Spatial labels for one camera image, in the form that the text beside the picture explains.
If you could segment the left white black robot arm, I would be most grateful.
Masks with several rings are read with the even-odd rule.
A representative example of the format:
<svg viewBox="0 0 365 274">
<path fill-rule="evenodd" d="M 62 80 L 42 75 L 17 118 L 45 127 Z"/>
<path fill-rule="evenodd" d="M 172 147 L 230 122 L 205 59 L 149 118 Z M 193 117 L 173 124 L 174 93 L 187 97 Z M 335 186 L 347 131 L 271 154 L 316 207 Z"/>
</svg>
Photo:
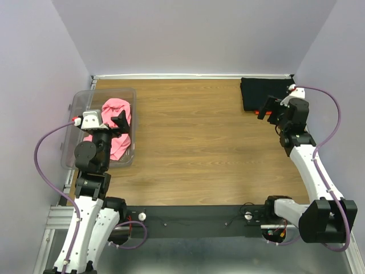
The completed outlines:
<svg viewBox="0 0 365 274">
<path fill-rule="evenodd" d="M 126 220 L 124 199 L 107 196 L 112 140 L 130 132 L 125 111 L 111 118 L 115 126 L 102 121 L 99 110 L 85 111 L 74 118 L 75 127 L 92 136 L 74 149 L 78 177 L 74 212 L 62 250 L 46 273 L 96 273 L 103 248 L 114 226 Z"/>
</svg>

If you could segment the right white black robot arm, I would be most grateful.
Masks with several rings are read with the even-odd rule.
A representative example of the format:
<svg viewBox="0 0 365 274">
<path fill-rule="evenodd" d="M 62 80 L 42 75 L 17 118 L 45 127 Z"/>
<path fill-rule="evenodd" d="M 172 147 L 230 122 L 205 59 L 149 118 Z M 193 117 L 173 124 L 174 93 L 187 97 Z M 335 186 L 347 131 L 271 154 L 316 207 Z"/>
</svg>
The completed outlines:
<svg viewBox="0 0 365 274">
<path fill-rule="evenodd" d="M 269 96 L 258 118 L 263 119 L 267 112 L 271 113 L 267 121 L 278 130 L 280 144 L 299 171 L 310 203 L 269 196 L 262 210 L 263 219 L 270 224 L 285 219 L 298 228 L 306 243 L 338 243 L 342 244 L 341 250 L 346 249 L 358 208 L 353 200 L 343 197 L 324 170 L 317 144 L 306 130 L 309 103 L 295 96 L 284 100 Z"/>
</svg>

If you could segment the pink t shirt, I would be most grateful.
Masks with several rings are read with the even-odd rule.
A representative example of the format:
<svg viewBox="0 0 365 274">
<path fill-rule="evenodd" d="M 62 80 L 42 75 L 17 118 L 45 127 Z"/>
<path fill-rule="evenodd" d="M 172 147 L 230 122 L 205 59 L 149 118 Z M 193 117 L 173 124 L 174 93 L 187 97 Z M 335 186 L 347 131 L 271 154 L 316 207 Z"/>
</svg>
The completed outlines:
<svg viewBox="0 0 365 274">
<path fill-rule="evenodd" d="M 83 141 L 78 145 L 79 152 L 75 153 L 77 159 L 85 158 L 86 161 L 96 164 L 106 165 L 109 161 L 118 161 L 131 145 L 130 134 L 121 134 L 118 128 L 118 123 L 114 123 L 111 117 L 118 116 L 122 110 L 125 110 L 127 121 L 131 124 L 131 106 L 123 99 L 111 98 L 103 105 L 101 116 L 103 123 L 113 130 L 111 148 L 97 148 L 92 142 L 90 131 L 84 131 L 88 134 Z"/>
</svg>

